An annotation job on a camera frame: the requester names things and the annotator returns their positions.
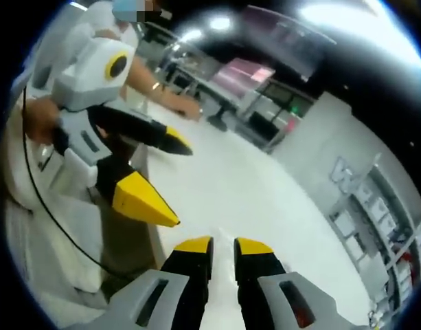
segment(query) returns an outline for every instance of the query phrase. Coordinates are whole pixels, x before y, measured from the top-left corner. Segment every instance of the glass window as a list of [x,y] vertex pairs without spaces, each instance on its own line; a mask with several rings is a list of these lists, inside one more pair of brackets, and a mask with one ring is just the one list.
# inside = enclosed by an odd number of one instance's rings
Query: glass window
[[264,95],[277,103],[284,104],[290,100],[292,93],[279,85],[270,83],[265,89]]
[[295,96],[293,101],[290,104],[290,111],[295,112],[299,117],[304,117],[311,107],[312,102],[302,98],[301,96]]
[[291,114],[286,111],[282,110],[278,117],[276,117],[273,121],[273,124],[280,130],[285,129],[288,126],[288,121],[291,118]]
[[280,110],[280,107],[272,99],[261,96],[252,104],[252,110],[260,113],[265,119],[272,120]]

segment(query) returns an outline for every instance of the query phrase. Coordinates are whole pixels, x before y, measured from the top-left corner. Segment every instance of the yellow accent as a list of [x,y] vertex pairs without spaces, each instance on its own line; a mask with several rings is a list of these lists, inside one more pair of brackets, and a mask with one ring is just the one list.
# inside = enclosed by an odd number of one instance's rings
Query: yellow accent
[[155,188],[138,172],[117,183],[113,208],[125,217],[155,225],[174,227],[180,223]]
[[241,255],[274,253],[271,247],[262,242],[244,239],[242,237],[238,237],[236,240],[239,242]]
[[106,64],[106,67],[105,67],[105,79],[106,80],[112,80],[114,78],[117,78],[117,77],[111,76],[111,68],[113,67],[113,65],[114,65],[114,63],[117,59],[119,59],[123,56],[127,57],[127,55],[128,55],[128,53],[126,53],[126,52],[118,52],[118,53],[116,53],[116,55],[114,55],[113,57],[111,57],[109,59],[108,63]]
[[188,239],[174,247],[175,251],[207,253],[207,246],[212,238],[203,236],[197,239]]
[[171,135],[171,136],[175,137],[182,144],[184,144],[186,147],[188,147],[190,150],[192,150],[192,147],[190,146],[190,143],[176,129],[168,126],[168,130],[166,131],[166,133],[168,135]]

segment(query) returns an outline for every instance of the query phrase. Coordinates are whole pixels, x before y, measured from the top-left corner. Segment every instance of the display screen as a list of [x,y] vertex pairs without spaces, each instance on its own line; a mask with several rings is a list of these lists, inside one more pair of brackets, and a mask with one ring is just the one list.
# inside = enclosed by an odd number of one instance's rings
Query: display screen
[[334,41],[297,20],[249,5],[241,14],[244,39],[308,80]]
[[212,82],[216,83],[237,98],[257,89],[274,74],[274,70],[261,64],[235,58],[219,70]]

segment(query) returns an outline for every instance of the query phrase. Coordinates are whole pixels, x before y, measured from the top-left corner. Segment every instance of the pink sign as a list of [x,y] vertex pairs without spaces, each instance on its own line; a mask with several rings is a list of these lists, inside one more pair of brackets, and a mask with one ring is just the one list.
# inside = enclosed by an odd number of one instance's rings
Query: pink sign
[[288,133],[290,133],[290,132],[292,132],[293,131],[293,129],[295,128],[295,125],[297,124],[297,121],[296,121],[296,119],[294,119],[294,118],[291,118],[289,121],[288,121],[288,126],[286,127],[286,130],[288,131]]
[[219,70],[211,81],[237,98],[243,98],[248,91],[257,89],[273,74],[274,70],[269,67],[235,58]]

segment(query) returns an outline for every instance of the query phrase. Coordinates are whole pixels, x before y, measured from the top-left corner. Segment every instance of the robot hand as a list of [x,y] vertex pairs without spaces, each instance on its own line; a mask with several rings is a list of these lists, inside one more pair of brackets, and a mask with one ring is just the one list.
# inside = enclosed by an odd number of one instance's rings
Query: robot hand
[[[182,242],[160,271],[148,270],[117,292],[105,314],[67,330],[199,330],[209,298],[213,249],[210,236]],[[269,246],[237,238],[234,252],[246,330],[369,329],[341,317],[334,299],[302,275],[286,273]]]
[[82,184],[99,193],[122,215],[162,226],[178,217],[156,189],[104,144],[96,125],[132,141],[171,153],[191,155],[173,129],[129,109],[119,98],[133,48],[120,41],[92,38],[77,61],[56,78],[52,100],[60,109],[54,146]]

